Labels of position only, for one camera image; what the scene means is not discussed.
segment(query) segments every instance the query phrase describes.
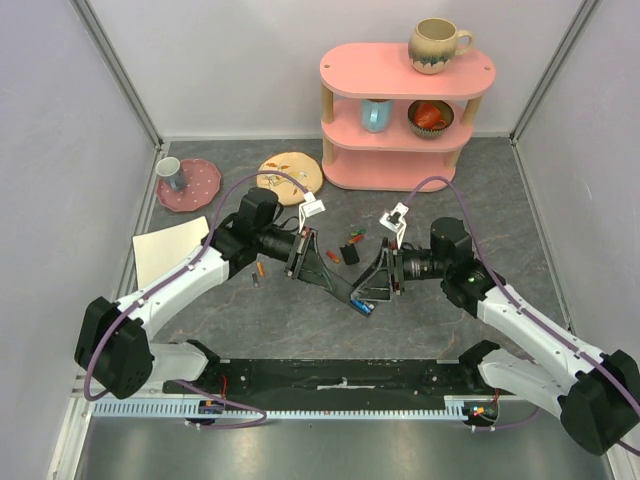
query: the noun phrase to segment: white wall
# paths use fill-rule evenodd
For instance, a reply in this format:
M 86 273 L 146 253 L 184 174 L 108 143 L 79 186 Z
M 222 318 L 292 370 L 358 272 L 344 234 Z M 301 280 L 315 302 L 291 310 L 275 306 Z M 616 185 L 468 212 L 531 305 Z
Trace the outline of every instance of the white wall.
M 578 334 L 636 361 L 638 18 L 637 0 L 601 3 L 520 143 Z
M 506 133 L 580 0 L 91 0 L 163 136 L 320 133 L 323 54 L 406 42 L 426 17 L 475 34 L 498 77 L 477 132 Z
M 0 2 L 0 477 L 44 477 L 152 146 L 66 0 Z

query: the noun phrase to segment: metal floor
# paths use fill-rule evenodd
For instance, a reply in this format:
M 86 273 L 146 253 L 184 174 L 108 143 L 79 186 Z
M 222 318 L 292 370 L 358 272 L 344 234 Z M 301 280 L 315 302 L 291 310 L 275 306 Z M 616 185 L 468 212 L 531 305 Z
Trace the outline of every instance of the metal floor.
M 215 163 L 228 188 L 269 156 L 304 151 L 321 158 L 317 140 L 174 142 L 170 155 Z M 454 179 L 480 229 L 494 268 L 533 305 L 558 323 L 553 289 L 530 206 L 507 139 L 472 139 Z M 253 183 L 247 182 L 247 188 Z M 232 195 L 235 211 L 245 190 Z M 337 251 L 354 227 L 361 263 L 338 265 L 349 280 L 375 256 L 382 235 L 377 219 L 401 193 L 320 192 L 327 212 L 311 219 L 323 249 Z M 176 214 L 156 203 L 149 230 L 200 215 Z M 418 196 L 405 240 L 428 245 L 431 221 L 459 216 L 447 190 Z M 317 288 L 286 280 L 282 265 L 265 261 L 267 278 L 253 288 L 252 270 L 202 295 L 156 336 L 157 342 L 196 338 L 223 357 L 455 359 L 482 338 L 519 349 L 450 305 L 438 282 L 412 282 L 405 295 L 381 304 L 369 319 Z M 503 402 L 501 420 L 528 416 L 531 407 Z M 92 419 L 76 480 L 325 480 L 484 479 L 600 480 L 613 478 L 605 458 L 579 449 L 546 414 L 524 428 L 471 434 L 459 424 L 424 421 L 272 421 L 235 431 L 196 431 L 169 419 Z

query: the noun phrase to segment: shelf tier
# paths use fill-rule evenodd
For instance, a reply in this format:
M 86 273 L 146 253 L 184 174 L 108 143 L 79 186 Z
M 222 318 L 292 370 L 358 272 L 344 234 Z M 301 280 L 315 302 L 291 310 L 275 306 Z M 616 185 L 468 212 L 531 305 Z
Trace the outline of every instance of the shelf tier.
M 408 153 L 334 148 L 331 165 L 322 162 L 325 177 L 340 188 L 409 192 L 424 178 L 453 179 L 455 168 L 444 165 L 445 153 Z M 431 182 L 420 191 L 435 192 L 444 182 Z
M 496 69 L 474 48 L 442 72 L 425 75 L 411 66 L 406 43 L 348 43 L 322 58 L 320 75 L 329 90 L 344 97 L 468 100 L 489 89 Z
M 369 133 L 360 122 L 360 100 L 344 98 L 334 103 L 333 122 L 322 122 L 322 130 L 331 143 L 350 150 L 451 152 L 471 138 L 473 125 L 460 124 L 463 110 L 455 103 L 450 103 L 454 120 L 446 132 L 430 139 L 416 136 L 409 127 L 409 105 L 410 100 L 394 101 L 389 126 L 382 132 Z

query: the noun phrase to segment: woven bowl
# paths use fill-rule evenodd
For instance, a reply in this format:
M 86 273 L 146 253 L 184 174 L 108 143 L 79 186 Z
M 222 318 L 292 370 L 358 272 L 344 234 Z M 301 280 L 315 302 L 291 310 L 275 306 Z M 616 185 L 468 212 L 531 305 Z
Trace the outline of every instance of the woven bowl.
M 429 103 L 440 110 L 442 118 L 447 122 L 447 126 L 437 130 L 433 128 L 422 128 L 416 125 L 416 123 L 413 121 L 413 117 L 416 113 L 416 110 L 422 103 Z M 411 127 L 411 131 L 420 138 L 430 139 L 439 137 L 444 132 L 446 132 L 453 123 L 453 109 L 447 102 L 443 102 L 442 100 L 416 100 L 409 106 L 407 114 L 409 116 L 409 126 Z

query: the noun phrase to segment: perforated metal strip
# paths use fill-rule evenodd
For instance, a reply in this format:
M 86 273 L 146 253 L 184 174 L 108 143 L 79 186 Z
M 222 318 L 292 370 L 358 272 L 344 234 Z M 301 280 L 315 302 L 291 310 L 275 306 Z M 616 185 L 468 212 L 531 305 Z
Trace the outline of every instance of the perforated metal strip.
M 200 399 L 101 399 L 94 404 L 96 417 L 137 418 L 257 418 L 253 412 L 229 410 L 222 413 L 198 413 Z M 443 410 L 274 410 L 267 411 L 269 418 L 277 419 L 350 419 L 350 420 L 466 420 L 462 414 L 464 403 L 445 400 Z

